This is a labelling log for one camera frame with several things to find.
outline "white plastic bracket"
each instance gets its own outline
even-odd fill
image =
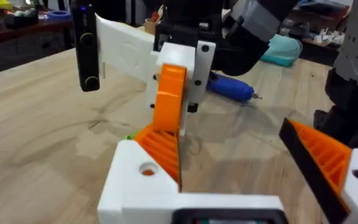
[[[143,175],[144,169],[154,175]],[[140,145],[119,142],[98,205],[100,224],[167,224],[181,208],[283,210],[278,196],[180,193]]]

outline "robotic arm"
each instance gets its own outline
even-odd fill
[[[354,11],[358,11],[357,2]],[[135,139],[117,145],[98,205],[101,224],[179,224],[203,220],[288,223],[277,196],[180,192],[178,142],[185,134],[187,113],[197,112],[211,70],[222,70],[232,76],[248,72],[268,49],[269,40],[296,3],[297,0],[239,1],[227,16],[222,15],[222,0],[169,0],[156,35],[152,36],[104,19],[94,7],[95,4],[102,7],[101,1],[72,2],[83,91],[98,90],[105,66],[111,65],[147,83],[146,106],[154,110],[150,126]],[[347,70],[338,67],[337,71],[342,71],[339,75],[343,77],[341,74]],[[358,170],[358,150],[350,153],[344,149],[340,154],[343,166],[338,166],[340,175],[334,173],[331,177],[328,171],[321,172],[324,164],[306,146],[296,123],[285,122],[280,136],[319,203],[325,205],[322,209],[327,221],[358,223],[355,190],[358,180],[350,178],[355,177],[353,170]],[[325,146],[330,147],[331,143],[335,145],[330,141]],[[326,158],[333,154],[322,155]],[[310,162],[309,166],[303,165],[305,161]],[[315,190],[322,185],[326,186],[325,191]],[[337,212],[326,206],[331,202]]]

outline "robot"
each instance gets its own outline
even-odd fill
[[[181,192],[178,145],[187,114],[197,112],[214,79],[211,70],[248,72],[296,3],[240,0],[223,13],[223,0],[169,0],[153,36],[105,19],[102,1],[72,2],[82,90],[98,90],[104,67],[112,65],[147,83],[145,106],[154,110],[152,124],[117,145],[98,205],[100,224],[288,223],[274,195]],[[287,119],[280,137],[324,221],[358,223],[358,1],[326,92],[336,105],[317,112],[315,126],[333,138]]]

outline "orange 3d printed part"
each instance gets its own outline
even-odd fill
[[[176,65],[162,66],[155,99],[154,130],[170,131],[172,133],[176,133],[179,130],[185,78],[186,68]]]
[[[306,125],[285,119],[280,138],[290,151],[323,211],[333,216],[349,211],[341,192],[346,180],[351,149]]]
[[[185,78],[186,68],[163,65],[161,76],[158,78],[153,123],[134,138],[179,185],[177,133]]]
[[[178,140],[176,134],[166,131],[156,131],[152,128],[152,124],[150,124],[144,128],[134,140],[139,143],[177,183],[180,183]]]

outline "workbench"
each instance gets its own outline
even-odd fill
[[[320,223],[321,211],[281,142],[284,117],[313,124],[332,103],[329,67],[259,62],[238,77],[262,100],[240,105],[207,93],[188,118],[183,190],[279,195],[290,223]],[[83,93],[74,50],[0,72],[0,223],[97,223],[96,206],[117,142],[152,120],[145,84],[106,68]]]

